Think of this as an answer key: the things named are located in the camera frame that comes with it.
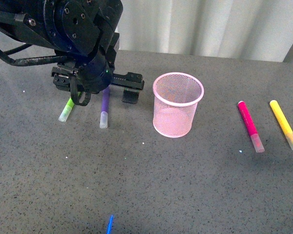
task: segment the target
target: white curtain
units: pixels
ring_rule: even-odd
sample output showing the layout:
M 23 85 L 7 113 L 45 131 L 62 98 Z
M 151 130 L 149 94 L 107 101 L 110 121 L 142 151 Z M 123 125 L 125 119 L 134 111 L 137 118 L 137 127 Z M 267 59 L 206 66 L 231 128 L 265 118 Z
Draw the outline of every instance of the white curtain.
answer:
M 122 0 L 121 49 L 293 61 L 293 0 Z

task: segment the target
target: speckled gray surface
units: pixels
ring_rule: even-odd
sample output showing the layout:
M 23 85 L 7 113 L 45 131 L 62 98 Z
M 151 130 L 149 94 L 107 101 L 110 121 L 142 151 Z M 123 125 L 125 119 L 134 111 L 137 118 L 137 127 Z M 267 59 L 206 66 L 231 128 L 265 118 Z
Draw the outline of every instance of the speckled gray surface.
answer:
M 112 87 L 102 130 L 101 94 L 61 123 L 69 93 L 52 84 L 52 65 L 0 61 L 0 234 L 105 233 L 111 214 L 113 234 L 293 233 L 293 151 L 269 107 L 278 100 L 293 128 L 293 64 L 120 51 L 116 66 L 143 74 L 145 90 L 129 105 Z M 178 139 L 152 125 L 151 85 L 172 71 L 205 87 L 192 130 Z

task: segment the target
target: magenta marker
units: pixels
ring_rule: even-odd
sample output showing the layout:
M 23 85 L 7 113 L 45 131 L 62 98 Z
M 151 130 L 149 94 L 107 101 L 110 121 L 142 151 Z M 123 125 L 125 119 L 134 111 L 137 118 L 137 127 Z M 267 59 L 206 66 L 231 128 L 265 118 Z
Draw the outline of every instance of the magenta marker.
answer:
M 248 108 L 245 104 L 245 102 L 243 101 L 240 101 L 238 103 L 238 108 L 240 110 L 240 113 L 242 115 L 242 118 L 243 118 L 243 121 L 245 123 L 245 126 L 250 134 L 250 137 L 251 137 L 251 140 L 253 142 L 253 145 L 254 145 L 254 148 L 255 148 L 255 151 L 257 153 L 262 153 L 265 151 L 264 149 L 264 146 L 259 138 L 259 135 L 257 133 L 257 130 L 256 130 L 256 127 L 255 127 L 255 124 L 252 120 L 252 117 L 248 111 Z

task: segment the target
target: pink mesh cup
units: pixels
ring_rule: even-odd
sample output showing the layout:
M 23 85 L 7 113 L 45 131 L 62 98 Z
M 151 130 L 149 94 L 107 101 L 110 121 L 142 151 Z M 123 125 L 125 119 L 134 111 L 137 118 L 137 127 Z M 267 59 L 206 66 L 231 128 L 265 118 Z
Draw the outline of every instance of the pink mesh cup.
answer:
M 153 84 L 155 94 L 153 125 L 166 137 L 182 137 L 191 127 L 197 103 L 202 99 L 202 83 L 185 73 L 161 75 Z

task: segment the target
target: green marker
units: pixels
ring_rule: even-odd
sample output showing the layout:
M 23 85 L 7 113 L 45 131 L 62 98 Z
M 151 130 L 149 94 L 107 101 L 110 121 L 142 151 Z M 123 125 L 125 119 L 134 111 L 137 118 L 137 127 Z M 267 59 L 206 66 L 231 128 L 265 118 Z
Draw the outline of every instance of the green marker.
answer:
M 59 121 L 61 122 L 66 122 L 70 112 L 72 111 L 73 107 L 74 107 L 74 103 L 73 100 L 70 98 L 66 104 L 66 106 L 64 107 L 64 110 L 62 111 L 60 117 L 59 117 Z

